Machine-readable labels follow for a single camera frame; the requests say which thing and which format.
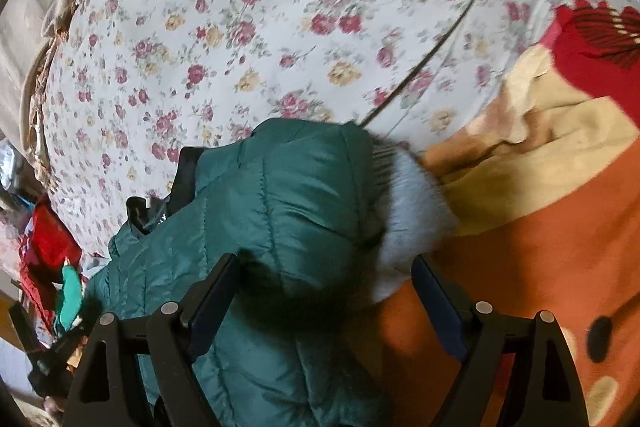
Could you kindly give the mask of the green quilted puffer jacket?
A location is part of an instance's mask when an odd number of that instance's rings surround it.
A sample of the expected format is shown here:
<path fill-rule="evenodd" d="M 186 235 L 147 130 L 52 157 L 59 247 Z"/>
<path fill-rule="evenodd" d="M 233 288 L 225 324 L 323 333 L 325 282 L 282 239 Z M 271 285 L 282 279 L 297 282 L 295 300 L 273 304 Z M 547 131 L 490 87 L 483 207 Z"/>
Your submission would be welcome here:
<path fill-rule="evenodd" d="M 341 338 L 370 253 L 373 141 L 356 124 L 270 119 L 201 153 L 192 199 L 146 233 L 123 225 L 90 280 L 94 311 L 141 317 L 225 254 L 241 282 L 194 374 L 225 426 L 381 426 L 382 393 Z"/>

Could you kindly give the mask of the red garment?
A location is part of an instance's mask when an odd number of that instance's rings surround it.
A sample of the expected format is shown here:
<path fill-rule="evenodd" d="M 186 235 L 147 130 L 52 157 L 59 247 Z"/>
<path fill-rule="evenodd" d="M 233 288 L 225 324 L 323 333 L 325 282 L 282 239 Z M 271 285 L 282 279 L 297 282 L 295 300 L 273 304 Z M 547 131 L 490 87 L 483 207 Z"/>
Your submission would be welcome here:
<path fill-rule="evenodd" d="M 81 249 L 53 211 L 47 194 L 35 203 L 20 239 L 18 257 L 23 291 L 44 327 L 53 334 L 63 269 L 65 265 L 78 268 Z"/>

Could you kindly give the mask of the light blue fleece garment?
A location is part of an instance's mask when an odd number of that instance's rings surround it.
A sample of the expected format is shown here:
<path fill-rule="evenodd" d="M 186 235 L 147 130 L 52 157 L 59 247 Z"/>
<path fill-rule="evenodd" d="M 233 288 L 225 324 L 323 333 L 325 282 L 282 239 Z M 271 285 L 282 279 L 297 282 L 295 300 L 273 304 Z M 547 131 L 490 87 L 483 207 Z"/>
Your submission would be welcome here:
<path fill-rule="evenodd" d="M 364 259 L 349 308 L 371 308 L 409 280 L 413 259 L 432 251 L 457 225 L 435 177 L 416 156 L 390 143 L 373 147 L 374 199 L 364 224 Z"/>

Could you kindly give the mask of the beige satin quilt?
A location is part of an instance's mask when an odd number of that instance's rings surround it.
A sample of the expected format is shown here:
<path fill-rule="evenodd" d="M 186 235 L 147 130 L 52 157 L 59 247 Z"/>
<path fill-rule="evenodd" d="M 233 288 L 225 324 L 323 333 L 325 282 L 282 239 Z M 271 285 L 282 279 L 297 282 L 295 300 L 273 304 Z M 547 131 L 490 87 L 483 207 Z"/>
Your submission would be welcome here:
<path fill-rule="evenodd" d="M 186 0 L 8 0 L 1 13 L 1 132 L 37 172 L 131 162 L 143 88 L 175 46 L 165 20 Z"/>

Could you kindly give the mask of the bright green garment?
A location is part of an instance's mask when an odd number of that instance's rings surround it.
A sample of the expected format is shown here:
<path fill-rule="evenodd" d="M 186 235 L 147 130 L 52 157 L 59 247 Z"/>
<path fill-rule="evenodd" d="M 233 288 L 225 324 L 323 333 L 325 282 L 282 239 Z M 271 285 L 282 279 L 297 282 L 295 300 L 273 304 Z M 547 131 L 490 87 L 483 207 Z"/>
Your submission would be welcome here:
<path fill-rule="evenodd" d="M 63 335 L 74 324 L 82 306 L 82 284 L 73 265 L 64 265 L 62 269 L 62 287 L 55 300 L 53 332 Z"/>

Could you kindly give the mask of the floral white bed quilt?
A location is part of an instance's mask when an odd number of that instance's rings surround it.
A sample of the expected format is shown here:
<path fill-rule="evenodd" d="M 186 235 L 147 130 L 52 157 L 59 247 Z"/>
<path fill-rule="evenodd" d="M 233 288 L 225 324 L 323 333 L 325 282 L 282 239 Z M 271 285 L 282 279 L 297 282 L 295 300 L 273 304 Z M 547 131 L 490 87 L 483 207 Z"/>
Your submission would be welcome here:
<path fill-rule="evenodd" d="M 420 150 L 479 114 L 574 1 L 78 0 L 43 103 L 53 207 L 98 257 L 129 196 L 168 192 L 183 147 L 271 117 L 356 121 Z"/>

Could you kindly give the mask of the orange red patterned blanket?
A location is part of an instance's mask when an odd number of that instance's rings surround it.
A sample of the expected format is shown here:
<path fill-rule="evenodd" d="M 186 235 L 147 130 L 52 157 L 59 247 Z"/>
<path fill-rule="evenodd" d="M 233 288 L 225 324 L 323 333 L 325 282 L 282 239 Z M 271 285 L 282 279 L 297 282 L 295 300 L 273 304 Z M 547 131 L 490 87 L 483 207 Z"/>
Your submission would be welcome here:
<path fill-rule="evenodd" d="M 639 11 L 577 0 L 485 112 L 416 156 L 457 219 L 426 253 L 498 311 L 558 319 L 593 426 L 639 421 Z M 431 424 L 457 373 L 410 277 L 348 340 L 395 426 Z"/>

